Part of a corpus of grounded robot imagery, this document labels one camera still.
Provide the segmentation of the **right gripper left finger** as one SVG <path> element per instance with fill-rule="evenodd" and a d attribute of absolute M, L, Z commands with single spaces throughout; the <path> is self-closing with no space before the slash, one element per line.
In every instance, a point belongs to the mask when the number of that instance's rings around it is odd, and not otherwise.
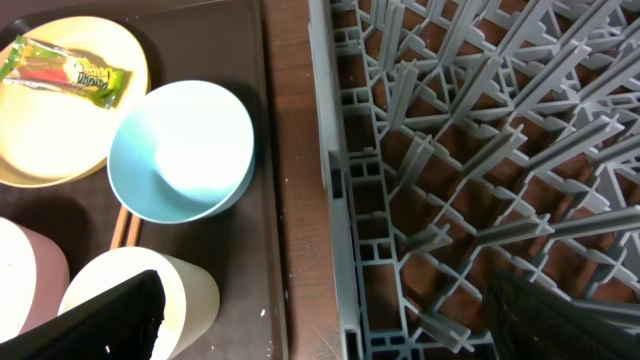
<path fill-rule="evenodd" d="M 165 292 L 145 270 L 1 345 L 3 359 L 141 360 L 152 357 Z"/>

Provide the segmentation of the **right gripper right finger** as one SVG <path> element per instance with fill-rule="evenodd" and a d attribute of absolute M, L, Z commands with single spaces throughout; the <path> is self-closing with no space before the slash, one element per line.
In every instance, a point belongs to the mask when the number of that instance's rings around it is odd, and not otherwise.
<path fill-rule="evenodd" d="M 483 307 L 501 360 L 639 357 L 637 335 L 511 273 L 493 273 Z"/>

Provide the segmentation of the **white cup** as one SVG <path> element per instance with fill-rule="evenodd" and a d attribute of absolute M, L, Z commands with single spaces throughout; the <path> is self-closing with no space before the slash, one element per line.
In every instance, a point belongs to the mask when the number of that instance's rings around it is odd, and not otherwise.
<path fill-rule="evenodd" d="M 144 270 L 158 272 L 165 292 L 164 320 L 151 359 L 172 359 L 212 325 L 220 294 L 203 268 L 144 247 L 122 247 L 105 252 L 75 276 L 61 301 L 63 314 Z"/>

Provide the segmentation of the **pink bowl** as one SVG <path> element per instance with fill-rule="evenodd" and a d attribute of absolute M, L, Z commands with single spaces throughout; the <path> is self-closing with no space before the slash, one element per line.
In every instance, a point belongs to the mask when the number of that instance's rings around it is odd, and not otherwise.
<path fill-rule="evenodd" d="M 67 259 L 48 237 L 1 220 L 1 340 L 58 315 L 70 282 Z"/>

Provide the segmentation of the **wooden chopstick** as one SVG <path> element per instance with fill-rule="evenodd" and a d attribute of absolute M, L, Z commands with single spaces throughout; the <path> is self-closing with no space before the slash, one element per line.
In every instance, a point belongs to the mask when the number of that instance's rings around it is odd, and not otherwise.
<path fill-rule="evenodd" d="M 114 232 L 113 232 L 111 243 L 110 243 L 110 250 L 116 249 L 122 246 L 124 237 L 128 229 L 129 217 L 130 217 L 130 213 L 128 209 L 125 206 L 121 206 L 117 216 Z"/>
<path fill-rule="evenodd" d="M 133 247 L 138 244 L 141 225 L 141 218 L 136 215 L 132 215 L 129 221 L 129 227 L 126 235 L 126 247 Z"/>

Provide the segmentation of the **light blue bowl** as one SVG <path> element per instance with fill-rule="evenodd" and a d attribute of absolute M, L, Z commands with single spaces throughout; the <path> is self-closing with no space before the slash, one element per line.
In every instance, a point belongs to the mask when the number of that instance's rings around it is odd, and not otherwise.
<path fill-rule="evenodd" d="M 230 90 L 201 80 L 145 95 L 120 124 L 107 157 L 120 203 L 159 224 L 227 210 L 249 187 L 255 165 L 249 111 Z"/>

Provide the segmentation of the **green snack wrapper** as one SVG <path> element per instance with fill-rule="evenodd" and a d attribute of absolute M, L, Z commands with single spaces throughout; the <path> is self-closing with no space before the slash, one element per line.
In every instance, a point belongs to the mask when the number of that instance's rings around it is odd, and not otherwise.
<path fill-rule="evenodd" d="M 17 36 L 1 67 L 1 82 L 72 94 L 110 109 L 123 89 L 127 72 L 99 66 L 65 48 Z"/>

